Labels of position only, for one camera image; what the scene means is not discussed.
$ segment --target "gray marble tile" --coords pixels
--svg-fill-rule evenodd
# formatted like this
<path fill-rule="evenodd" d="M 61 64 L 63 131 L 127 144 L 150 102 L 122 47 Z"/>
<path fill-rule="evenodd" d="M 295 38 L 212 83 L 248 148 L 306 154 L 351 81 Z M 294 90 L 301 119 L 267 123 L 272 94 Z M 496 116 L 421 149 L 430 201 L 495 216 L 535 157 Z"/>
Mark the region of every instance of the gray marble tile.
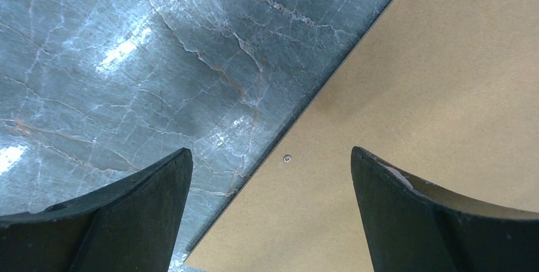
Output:
<path fill-rule="evenodd" d="M 186 254 L 389 1 L 0 0 L 0 214 L 188 147 L 170 270 L 191 270 Z"/>

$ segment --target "blue-gray stone countertop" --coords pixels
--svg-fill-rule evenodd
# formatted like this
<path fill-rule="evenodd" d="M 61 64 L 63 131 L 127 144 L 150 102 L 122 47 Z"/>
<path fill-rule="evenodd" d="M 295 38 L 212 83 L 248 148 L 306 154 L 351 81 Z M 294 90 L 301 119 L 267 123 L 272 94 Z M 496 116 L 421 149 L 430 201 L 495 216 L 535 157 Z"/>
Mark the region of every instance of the blue-gray stone countertop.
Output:
<path fill-rule="evenodd" d="M 0 0 L 0 214 L 194 155 L 171 271 L 390 0 Z"/>

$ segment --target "black plastic part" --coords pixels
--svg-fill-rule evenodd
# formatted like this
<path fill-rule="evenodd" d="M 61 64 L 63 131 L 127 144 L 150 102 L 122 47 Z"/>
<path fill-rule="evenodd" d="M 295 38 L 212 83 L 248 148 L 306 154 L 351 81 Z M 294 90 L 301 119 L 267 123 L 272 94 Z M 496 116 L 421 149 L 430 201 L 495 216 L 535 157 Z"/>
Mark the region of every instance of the black plastic part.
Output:
<path fill-rule="evenodd" d="M 365 149 L 352 179 L 375 271 L 539 271 L 539 214 L 475 200 Z"/>
<path fill-rule="evenodd" d="M 191 183 L 180 149 L 37 214 L 0 217 L 0 271 L 168 271 Z"/>

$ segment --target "brown board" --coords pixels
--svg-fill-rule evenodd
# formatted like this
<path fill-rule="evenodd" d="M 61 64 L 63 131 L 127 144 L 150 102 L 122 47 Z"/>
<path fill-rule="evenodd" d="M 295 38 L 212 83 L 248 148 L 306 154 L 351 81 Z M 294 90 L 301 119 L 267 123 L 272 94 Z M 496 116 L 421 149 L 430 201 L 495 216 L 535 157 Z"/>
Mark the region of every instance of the brown board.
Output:
<path fill-rule="evenodd" d="M 538 119 L 539 0 L 394 0 L 186 264 L 371 271 L 353 146 L 539 212 Z"/>

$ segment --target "brown cardboard sheet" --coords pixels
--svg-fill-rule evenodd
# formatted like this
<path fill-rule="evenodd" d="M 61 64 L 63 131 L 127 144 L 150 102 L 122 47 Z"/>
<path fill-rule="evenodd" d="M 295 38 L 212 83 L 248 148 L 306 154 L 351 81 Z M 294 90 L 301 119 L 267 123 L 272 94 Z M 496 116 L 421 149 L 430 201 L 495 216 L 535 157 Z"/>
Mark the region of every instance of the brown cardboard sheet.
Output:
<path fill-rule="evenodd" d="M 371 271 L 353 146 L 539 212 L 538 119 L 539 0 L 394 0 L 186 264 Z"/>

